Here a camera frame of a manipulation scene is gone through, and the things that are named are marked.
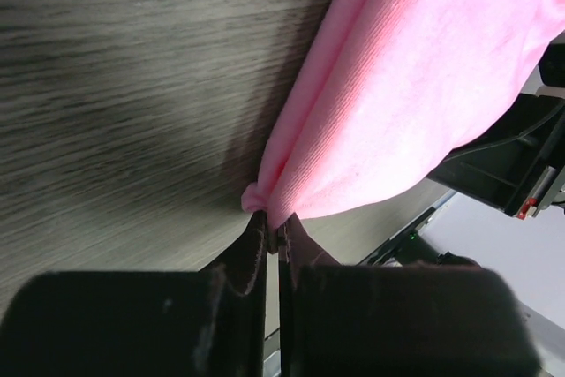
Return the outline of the light pink t-shirt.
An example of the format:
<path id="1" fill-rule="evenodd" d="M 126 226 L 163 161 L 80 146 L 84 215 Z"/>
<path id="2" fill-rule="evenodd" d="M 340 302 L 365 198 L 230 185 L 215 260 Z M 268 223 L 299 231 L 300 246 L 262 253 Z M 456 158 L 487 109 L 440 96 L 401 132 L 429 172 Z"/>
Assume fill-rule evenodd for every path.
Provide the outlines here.
<path id="1" fill-rule="evenodd" d="M 564 0 L 333 0 L 245 211 L 272 227 L 387 200 L 512 105 Z"/>

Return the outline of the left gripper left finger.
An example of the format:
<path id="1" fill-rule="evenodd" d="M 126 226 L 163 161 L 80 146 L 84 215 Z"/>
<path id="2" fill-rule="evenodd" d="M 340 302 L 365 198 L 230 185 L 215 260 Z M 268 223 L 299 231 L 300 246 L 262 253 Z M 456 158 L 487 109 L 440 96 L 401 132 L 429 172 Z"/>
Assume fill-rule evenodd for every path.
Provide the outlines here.
<path id="1" fill-rule="evenodd" d="M 267 220 L 199 271 L 58 271 L 1 323 L 4 376 L 259 376 Z"/>

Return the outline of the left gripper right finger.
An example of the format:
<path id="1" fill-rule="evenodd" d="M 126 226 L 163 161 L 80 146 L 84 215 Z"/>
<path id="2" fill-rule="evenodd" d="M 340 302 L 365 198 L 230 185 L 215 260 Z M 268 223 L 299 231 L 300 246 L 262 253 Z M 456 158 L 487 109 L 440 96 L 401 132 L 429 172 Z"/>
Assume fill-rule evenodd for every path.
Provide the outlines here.
<path id="1" fill-rule="evenodd" d="M 285 376 L 535 376 L 516 297 L 476 264 L 339 263 L 292 216 L 277 231 Z"/>

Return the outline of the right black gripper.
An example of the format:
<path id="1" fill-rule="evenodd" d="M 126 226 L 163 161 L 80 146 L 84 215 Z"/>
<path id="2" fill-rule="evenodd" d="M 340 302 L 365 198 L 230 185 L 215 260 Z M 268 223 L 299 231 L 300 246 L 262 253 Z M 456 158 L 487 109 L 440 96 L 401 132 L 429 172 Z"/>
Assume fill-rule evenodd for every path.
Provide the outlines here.
<path id="1" fill-rule="evenodd" d="M 544 52 L 531 86 L 482 136 L 428 177 L 523 220 L 564 206 L 564 38 Z"/>

